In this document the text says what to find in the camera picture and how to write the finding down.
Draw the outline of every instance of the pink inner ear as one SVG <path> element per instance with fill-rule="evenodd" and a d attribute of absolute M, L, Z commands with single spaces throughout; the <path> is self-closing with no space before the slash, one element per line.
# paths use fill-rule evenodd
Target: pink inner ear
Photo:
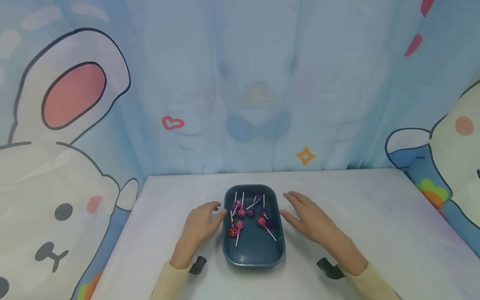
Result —
<path fill-rule="evenodd" d="M 69 125 L 97 103 L 106 82 L 103 70 L 92 62 L 64 73 L 44 100 L 45 123 L 52 129 Z"/>

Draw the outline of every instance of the rectangular tray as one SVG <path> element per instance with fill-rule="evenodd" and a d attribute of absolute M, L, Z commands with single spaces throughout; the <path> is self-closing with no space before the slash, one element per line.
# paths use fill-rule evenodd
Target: rectangular tray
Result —
<path fill-rule="evenodd" d="M 235 247 L 236 238 L 231 238 L 228 231 L 231 228 L 230 209 L 235 202 L 235 192 L 237 200 L 241 200 L 242 193 L 245 193 L 244 209 L 253 204 L 255 195 L 265 194 L 265 207 L 274 224 L 270 231 L 277 241 L 266 232 L 266 230 L 257 225 L 257 218 L 263 207 L 262 203 L 255 205 L 255 215 L 250 218 L 239 218 L 234 216 L 234 224 L 238 220 L 243 221 L 244 228 L 240 231 L 238 247 Z M 285 239 L 280 219 L 280 212 L 276 200 L 275 192 L 266 185 L 247 184 L 231 187 L 225 194 L 224 208 L 228 210 L 223 222 L 223 254 L 232 264 L 245 268 L 269 268 L 273 267 L 285 257 Z"/>

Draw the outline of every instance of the hand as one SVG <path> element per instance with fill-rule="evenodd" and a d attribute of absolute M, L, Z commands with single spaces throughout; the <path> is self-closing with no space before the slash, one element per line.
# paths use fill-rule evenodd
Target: hand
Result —
<path fill-rule="evenodd" d="M 368 265 L 365 257 L 317 204 L 298 192 L 283 195 L 300 218 L 298 220 L 291 213 L 280 210 L 287 222 L 309 240 L 322 245 L 345 271 L 357 276 L 365 270 Z"/>
<path fill-rule="evenodd" d="M 223 209 L 212 221 L 212 212 L 218 211 L 220 202 L 207 202 L 192 211 L 187 216 L 183 233 L 177 242 L 170 259 L 170 265 L 176 269 L 186 269 L 192 261 L 198 247 L 212 237 L 223 221 L 226 209 Z"/>
<path fill-rule="evenodd" d="M 292 204 L 300 220 L 285 210 L 280 210 L 280 214 L 306 238 L 324 248 L 335 243 L 338 238 L 342 238 L 343 232 L 309 197 L 298 192 L 288 192 L 283 195 Z"/>

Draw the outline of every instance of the black clamp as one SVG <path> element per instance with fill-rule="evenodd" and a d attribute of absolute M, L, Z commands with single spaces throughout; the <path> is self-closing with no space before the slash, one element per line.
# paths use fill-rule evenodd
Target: black clamp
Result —
<path fill-rule="evenodd" d="M 340 279 L 345 277 L 338 265 L 333 266 L 326 258 L 322 258 L 317 262 L 317 267 L 325 273 L 330 279 Z"/>
<path fill-rule="evenodd" d="M 207 259 L 203 256 L 198 256 L 196 263 L 190 268 L 190 274 L 198 275 L 204 270 L 204 266 L 207 263 Z"/>

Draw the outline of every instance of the bunny mouth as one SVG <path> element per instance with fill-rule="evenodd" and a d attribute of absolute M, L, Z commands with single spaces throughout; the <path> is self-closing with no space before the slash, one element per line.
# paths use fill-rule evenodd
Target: bunny mouth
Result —
<path fill-rule="evenodd" d="M 46 242 L 40 248 L 38 248 L 36 254 L 35 254 L 35 260 L 38 262 L 43 261 L 47 257 L 53 259 L 53 269 L 52 273 L 55 273 L 55 271 L 59 268 L 60 264 L 60 259 L 64 258 L 68 254 L 68 250 L 62 252 L 60 255 L 57 255 L 53 253 L 53 248 L 55 247 L 55 244 L 51 241 Z"/>

